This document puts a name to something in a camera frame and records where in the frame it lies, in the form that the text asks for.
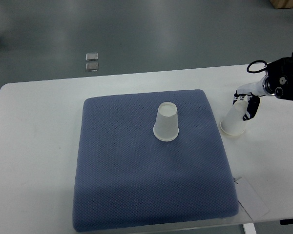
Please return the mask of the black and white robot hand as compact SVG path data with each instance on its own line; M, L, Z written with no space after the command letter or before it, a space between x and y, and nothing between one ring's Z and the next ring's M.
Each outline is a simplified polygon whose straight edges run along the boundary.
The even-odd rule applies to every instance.
M242 120L248 121L255 117L259 108L260 98L267 95L263 82L245 84L236 89L232 104L235 104L237 101L245 101L247 103Z

